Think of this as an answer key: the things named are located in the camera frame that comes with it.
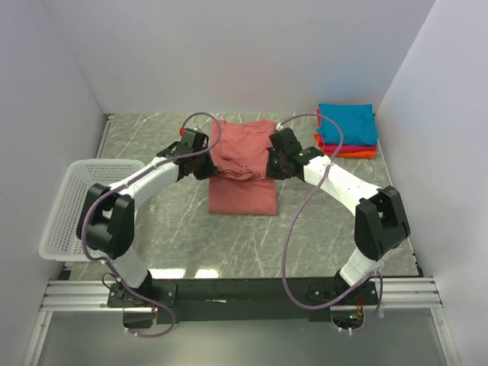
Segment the salmon pink t shirt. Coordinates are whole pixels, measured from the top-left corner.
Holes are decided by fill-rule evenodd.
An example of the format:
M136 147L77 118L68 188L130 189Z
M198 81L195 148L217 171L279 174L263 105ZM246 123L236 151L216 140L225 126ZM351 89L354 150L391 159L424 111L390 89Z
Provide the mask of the salmon pink t shirt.
M232 124L221 120L212 125L210 151L217 174L208 185L211 214L267 215L278 213L276 184L267 178L269 136L276 123L257 120Z

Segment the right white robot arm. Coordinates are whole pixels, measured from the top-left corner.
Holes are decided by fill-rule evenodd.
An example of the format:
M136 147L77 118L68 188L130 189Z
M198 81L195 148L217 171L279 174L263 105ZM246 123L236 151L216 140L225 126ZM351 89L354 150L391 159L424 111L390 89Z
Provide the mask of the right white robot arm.
M380 188L367 183L333 163L316 147L304 149L288 127L274 132L269 139L270 178L299 178L317 186L354 216L356 248L338 272L341 281L334 287L338 301L354 303L361 296L359 281L411 233L399 191L391 185Z

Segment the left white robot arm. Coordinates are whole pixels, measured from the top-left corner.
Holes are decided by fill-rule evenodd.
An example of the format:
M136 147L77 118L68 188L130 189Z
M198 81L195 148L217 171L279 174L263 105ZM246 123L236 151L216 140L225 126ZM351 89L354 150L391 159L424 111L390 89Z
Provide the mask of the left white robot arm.
M99 260L127 285L125 297L137 307L152 299L153 278L133 249L136 212L162 189L186 176L204 180L217 173L209 136L198 129L182 128L180 133L179 141L128 178L111 185L93 184L76 229L83 251L101 253Z

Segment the folded orange t shirt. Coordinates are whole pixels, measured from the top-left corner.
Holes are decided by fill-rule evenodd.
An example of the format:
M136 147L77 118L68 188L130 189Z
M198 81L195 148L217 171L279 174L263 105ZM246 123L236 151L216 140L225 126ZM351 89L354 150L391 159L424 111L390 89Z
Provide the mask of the folded orange t shirt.
M339 147L337 144L325 143L323 136L315 133L314 139L318 148L327 156L332 156ZM341 145L336 156L344 159L373 159L377 153L377 146Z

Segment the folded magenta t shirt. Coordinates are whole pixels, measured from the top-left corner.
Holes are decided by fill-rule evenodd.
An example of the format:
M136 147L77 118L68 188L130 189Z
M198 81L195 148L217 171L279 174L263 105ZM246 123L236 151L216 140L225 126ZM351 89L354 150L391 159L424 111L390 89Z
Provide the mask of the folded magenta t shirt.
M343 134L343 144L338 156L360 156L371 159L377 152L377 128L373 114L369 112L329 112ZM318 117L314 134L317 146L326 154L332 155L340 142L337 129L328 121Z

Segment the folded blue t shirt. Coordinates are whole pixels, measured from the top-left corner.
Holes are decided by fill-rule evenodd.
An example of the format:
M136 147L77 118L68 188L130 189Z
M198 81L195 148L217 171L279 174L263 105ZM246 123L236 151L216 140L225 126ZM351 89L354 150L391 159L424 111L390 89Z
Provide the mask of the folded blue t shirt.
M378 133L371 104L319 104L320 114L335 121L342 131L343 144L376 146Z

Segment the black base beam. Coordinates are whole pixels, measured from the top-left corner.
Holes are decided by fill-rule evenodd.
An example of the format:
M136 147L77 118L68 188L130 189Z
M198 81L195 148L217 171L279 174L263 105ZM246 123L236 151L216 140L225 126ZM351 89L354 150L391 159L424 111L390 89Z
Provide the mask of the black base beam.
M288 278L291 293L298 301L310 306L327 303L343 292L345 285L339 277ZM204 278L204 279L154 279L149 293L154 300L167 306L176 315L177 323L197 321L237 321L307 319L310 322L330 322L332 307L322 310L305 310L287 296L280 278ZM378 303L373 281L354 289L337 305L351 307L373 306ZM160 307L142 301L113 283L109 290L108 308L152 307L156 324L171 324L171 314ZM144 316L124 314L124 325L149 328L149 312Z

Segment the white plastic basket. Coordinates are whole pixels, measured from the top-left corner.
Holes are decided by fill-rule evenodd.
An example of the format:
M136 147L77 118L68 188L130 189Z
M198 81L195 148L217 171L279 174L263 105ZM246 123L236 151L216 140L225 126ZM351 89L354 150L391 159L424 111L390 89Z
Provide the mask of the white plastic basket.
M107 186L144 167L131 159L83 159L69 165L50 211L39 245L39 255L57 262L86 262L76 228L89 188Z

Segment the aluminium frame rail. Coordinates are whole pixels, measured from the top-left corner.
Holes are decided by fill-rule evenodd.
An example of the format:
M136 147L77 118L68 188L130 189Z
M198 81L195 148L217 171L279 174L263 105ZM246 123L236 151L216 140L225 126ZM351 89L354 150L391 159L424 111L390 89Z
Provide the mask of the aluminium frame rail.
M49 281L40 309L51 312L114 311L109 290L100 281ZM436 309L443 303L433 278L385 278L385 310Z

